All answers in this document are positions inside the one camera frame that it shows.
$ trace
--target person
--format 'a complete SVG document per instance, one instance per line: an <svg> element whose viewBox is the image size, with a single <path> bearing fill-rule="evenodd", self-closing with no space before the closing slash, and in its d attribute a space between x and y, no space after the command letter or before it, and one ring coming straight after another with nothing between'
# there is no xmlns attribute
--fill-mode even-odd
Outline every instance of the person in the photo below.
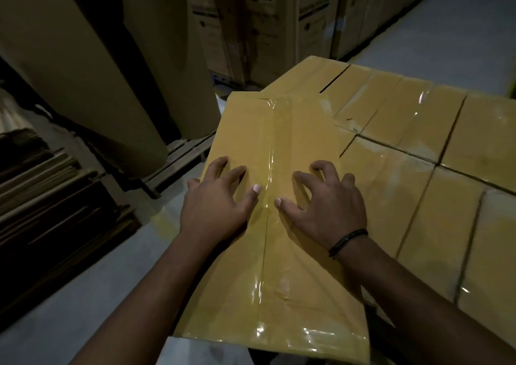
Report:
<svg viewBox="0 0 516 365"><path fill-rule="evenodd" d="M236 203L230 187L246 168L221 176L227 157L213 161L202 182L188 181L181 229L154 267L79 351L73 365L155 364L192 280L214 247L247 222L261 191L254 185ZM326 250L367 227L354 176L339 180L332 163L312 168L324 180L293 176L312 193L306 210L279 197L275 206ZM428 363L516 364L515 350L389 257L368 236L356 236L335 258L354 274Z"/></svg>

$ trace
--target concrete floor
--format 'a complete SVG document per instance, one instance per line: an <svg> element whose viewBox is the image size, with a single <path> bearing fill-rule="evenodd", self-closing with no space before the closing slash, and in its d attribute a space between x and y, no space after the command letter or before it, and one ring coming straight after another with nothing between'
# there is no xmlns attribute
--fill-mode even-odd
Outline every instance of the concrete floor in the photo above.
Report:
<svg viewBox="0 0 516 365"><path fill-rule="evenodd" d="M516 75L515 10L516 0L424 0L352 62L506 96ZM68 363L175 236L185 182L201 171L202 165L192 169L160 201L139 191L129 195L150 222L2 333L0 363ZM158 363L248 365L251 359L240 346L171 338Z"/></svg>

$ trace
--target bracelet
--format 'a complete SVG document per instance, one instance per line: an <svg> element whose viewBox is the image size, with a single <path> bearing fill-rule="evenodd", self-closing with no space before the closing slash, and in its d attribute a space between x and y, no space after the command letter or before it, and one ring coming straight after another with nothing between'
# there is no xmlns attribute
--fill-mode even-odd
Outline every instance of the bracelet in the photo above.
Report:
<svg viewBox="0 0 516 365"><path fill-rule="evenodd" d="M336 245L334 245L330 249L329 257L334 258L335 255L337 255L339 253L339 251L342 250L342 248L348 243L348 241L350 241L352 238L360 236L361 234L364 234L365 236L367 236L367 234L368 234L367 229L365 229L365 228L357 229L357 230L351 232L350 234L345 235L342 239L340 239L337 242Z"/></svg>

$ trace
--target person's left arm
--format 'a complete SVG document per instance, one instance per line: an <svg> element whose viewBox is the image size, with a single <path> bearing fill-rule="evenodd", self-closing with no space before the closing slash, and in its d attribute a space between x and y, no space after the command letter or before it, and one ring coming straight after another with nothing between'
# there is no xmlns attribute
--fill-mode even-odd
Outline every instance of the person's left arm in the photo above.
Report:
<svg viewBox="0 0 516 365"><path fill-rule="evenodd" d="M162 257L100 326L71 365L151 365L170 333L183 298L214 247L248 220L261 187L236 203L231 184L245 172L220 174L227 157L208 167L202 182L188 181L181 229Z"/></svg>

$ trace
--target person's right arm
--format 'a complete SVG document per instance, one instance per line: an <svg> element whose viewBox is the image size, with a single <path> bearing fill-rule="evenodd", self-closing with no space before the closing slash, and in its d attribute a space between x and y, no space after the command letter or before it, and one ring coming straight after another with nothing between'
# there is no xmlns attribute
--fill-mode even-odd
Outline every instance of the person's right arm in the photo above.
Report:
<svg viewBox="0 0 516 365"><path fill-rule="evenodd" d="M312 167L323 172L325 181L294 173L312 193L306 210L286 198L276 199L275 205L329 250L345 235L366 228L365 205L352 174L340 181L332 163L316 161ZM430 289L369 237L351 239L335 258L355 274L429 363L516 364L516 350Z"/></svg>

